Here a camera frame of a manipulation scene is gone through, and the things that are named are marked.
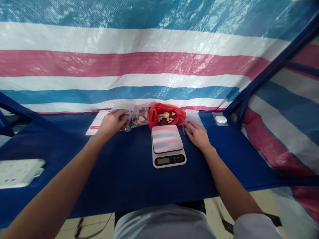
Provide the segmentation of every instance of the hand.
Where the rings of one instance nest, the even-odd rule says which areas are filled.
[[[195,146],[197,146],[202,151],[206,148],[212,147],[209,142],[208,135],[202,126],[191,120],[187,121],[184,127],[186,126],[189,127],[193,132],[193,134],[191,134],[191,132],[187,128],[184,129],[190,141],[192,141]]]
[[[120,121],[119,117],[123,114],[128,112],[128,110],[114,110],[104,116],[104,119],[97,131],[96,135],[101,136],[102,138],[110,139],[113,137],[123,125],[127,121],[127,117],[124,116],[123,119]]]

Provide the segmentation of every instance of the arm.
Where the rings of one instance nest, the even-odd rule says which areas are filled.
[[[29,202],[3,239],[55,238],[71,213],[103,146],[126,122],[126,110],[107,114],[84,148]]]
[[[187,126],[192,130],[193,134],[188,129],[185,129],[185,133],[193,144],[202,151],[220,198],[234,221],[244,214],[263,214],[252,196],[246,191],[219,157],[216,149],[210,144],[205,130],[193,121],[188,121]]]

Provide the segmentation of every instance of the blue tablecloth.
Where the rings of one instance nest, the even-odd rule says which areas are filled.
[[[42,175],[29,186],[0,190],[0,228],[7,227],[81,150],[95,114],[44,117],[52,122],[52,128],[31,122],[0,148],[1,160],[41,158],[47,162]],[[282,185],[228,116],[229,126],[217,126],[211,112],[200,112],[200,117],[210,142],[247,190]],[[203,155],[182,127],[179,131],[187,163],[163,169],[153,167],[148,126],[117,133],[102,150],[70,218],[218,196]]]

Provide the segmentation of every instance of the tiled floor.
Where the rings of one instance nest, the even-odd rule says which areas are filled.
[[[263,212],[278,216],[275,202],[272,198],[270,190],[261,190],[252,192],[251,195],[256,200]],[[209,225],[212,227],[216,237],[218,239],[233,239],[233,235],[227,232],[223,226],[222,219],[234,224],[233,219],[226,210],[220,197],[205,199],[206,214]],[[96,232],[102,230],[109,220],[111,213],[102,214],[96,216],[85,217],[82,223],[83,227],[79,238],[89,237]],[[79,222],[79,218],[67,220],[61,228],[56,239],[73,239],[74,231]],[[286,234],[282,227],[277,228],[283,238],[286,238]],[[93,237],[94,239],[111,239],[114,237],[114,215],[106,228],[98,235]]]

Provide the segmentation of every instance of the white sleeve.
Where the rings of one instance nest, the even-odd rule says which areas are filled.
[[[234,239],[282,239],[271,219],[262,214],[245,214],[234,225]]]

